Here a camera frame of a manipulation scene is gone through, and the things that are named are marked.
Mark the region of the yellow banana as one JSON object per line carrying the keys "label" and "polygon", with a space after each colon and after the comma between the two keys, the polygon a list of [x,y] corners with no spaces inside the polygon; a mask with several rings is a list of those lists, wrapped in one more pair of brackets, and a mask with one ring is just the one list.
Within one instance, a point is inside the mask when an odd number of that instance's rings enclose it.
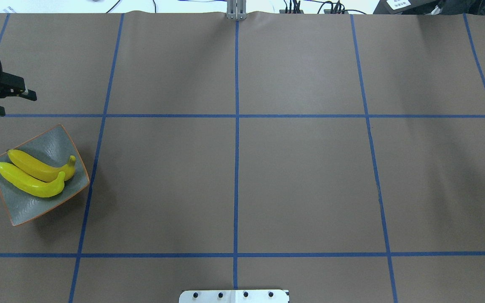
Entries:
{"label": "yellow banana", "polygon": [[23,192],[27,192],[35,197],[49,198],[62,192],[65,188],[66,174],[60,171],[56,179],[50,182],[37,180],[25,171],[16,167],[14,164],[0,162],[1,176]]}
{"label": "yellow banana", "polygon": [[52,182],[56,180],[60,172],[65,173],[64,181],[71,179],[75,175],[77,159],[74,155],[69,157],[69,160],[65,165],[61,167],[52,167],[21,150],[10,149],[7,151],[7,154],[15,166],[37,180]]}

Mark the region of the aluminium frame post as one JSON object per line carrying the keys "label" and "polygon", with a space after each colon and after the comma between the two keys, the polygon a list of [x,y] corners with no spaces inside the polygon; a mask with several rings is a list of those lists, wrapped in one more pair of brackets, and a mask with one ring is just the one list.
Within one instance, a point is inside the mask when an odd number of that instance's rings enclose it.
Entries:
{"label": "aluminium frame post", "polygon": [[246,0],[226,0],[227,3],[227,19],[234,21],[245,20],[248,16]]}

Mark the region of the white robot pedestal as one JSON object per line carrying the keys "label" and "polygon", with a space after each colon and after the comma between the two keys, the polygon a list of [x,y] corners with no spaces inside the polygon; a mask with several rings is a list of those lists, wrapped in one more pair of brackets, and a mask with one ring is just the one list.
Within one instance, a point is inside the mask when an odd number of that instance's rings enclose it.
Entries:
{"label": "white robot pedestal", "polygon": [[194,290],[183,291],[179,303],[289,303],[288,290]]}

